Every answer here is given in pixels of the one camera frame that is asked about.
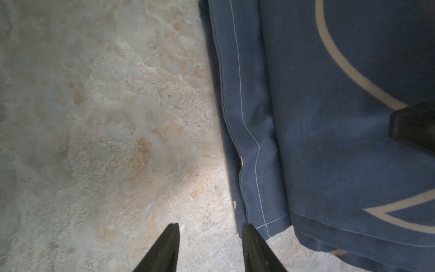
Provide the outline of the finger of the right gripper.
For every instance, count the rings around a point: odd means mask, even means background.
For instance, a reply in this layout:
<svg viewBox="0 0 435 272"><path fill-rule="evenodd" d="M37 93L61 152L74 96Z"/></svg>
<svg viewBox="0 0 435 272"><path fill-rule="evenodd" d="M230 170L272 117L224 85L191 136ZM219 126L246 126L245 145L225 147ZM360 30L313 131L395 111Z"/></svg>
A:
<svg viewBox="0 0 435 272"><path fill-rule="evenodd" d="M435 102L424 102L394 111L389 136L431 156L435 155Z"/></svg>

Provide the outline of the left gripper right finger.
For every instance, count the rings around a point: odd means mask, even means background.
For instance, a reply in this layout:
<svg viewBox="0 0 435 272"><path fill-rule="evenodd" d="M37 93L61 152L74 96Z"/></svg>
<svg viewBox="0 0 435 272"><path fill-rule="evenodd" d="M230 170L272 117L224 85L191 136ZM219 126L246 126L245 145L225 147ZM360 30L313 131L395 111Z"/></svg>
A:
<svg viewBox="0 0 435 272"><path fill-rule="evenodd" d="M287 271L252 224L243 225L242 249L246 272Z"/></svg>

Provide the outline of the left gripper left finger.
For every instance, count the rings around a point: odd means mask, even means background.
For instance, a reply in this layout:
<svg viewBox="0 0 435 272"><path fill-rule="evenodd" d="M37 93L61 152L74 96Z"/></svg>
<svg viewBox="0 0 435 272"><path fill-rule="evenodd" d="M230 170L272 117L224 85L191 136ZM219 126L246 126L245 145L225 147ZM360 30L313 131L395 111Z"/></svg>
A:
<svg viewBox="0 0 435 272"><path fill-rule="evenodd" d="M179 247L179 224L170 223L133 272L175 272Z"/></svg>

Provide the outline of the blue patterned pillowcase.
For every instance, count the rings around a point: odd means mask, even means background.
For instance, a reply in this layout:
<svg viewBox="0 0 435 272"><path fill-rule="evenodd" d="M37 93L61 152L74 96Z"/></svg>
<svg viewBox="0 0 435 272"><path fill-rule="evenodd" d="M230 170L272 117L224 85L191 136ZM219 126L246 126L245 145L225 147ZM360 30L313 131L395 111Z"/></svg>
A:
<svg viewBox="0 0 435 272"><path fill-rule="evenodd" d="M293 227L373 272L435 269L435 156L389 136L435 102L433 1L200 1L239 233Z"/></svg>

